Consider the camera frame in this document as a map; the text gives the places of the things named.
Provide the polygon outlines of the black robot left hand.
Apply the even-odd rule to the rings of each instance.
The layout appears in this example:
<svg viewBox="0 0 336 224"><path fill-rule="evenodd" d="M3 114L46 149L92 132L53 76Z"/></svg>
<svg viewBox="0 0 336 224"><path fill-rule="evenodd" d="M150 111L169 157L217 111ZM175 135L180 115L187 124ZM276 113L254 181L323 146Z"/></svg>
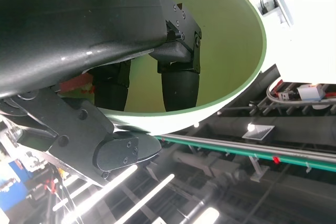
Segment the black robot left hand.
<svg viewBox="0 0 336 224"><path fill-rule="evenodd" d="M166 111L196 106L202 32L173 0L1 0L1 115L18 141L98 186L153 157L143 130L115 132L131 60L150 55Z"/></svg>

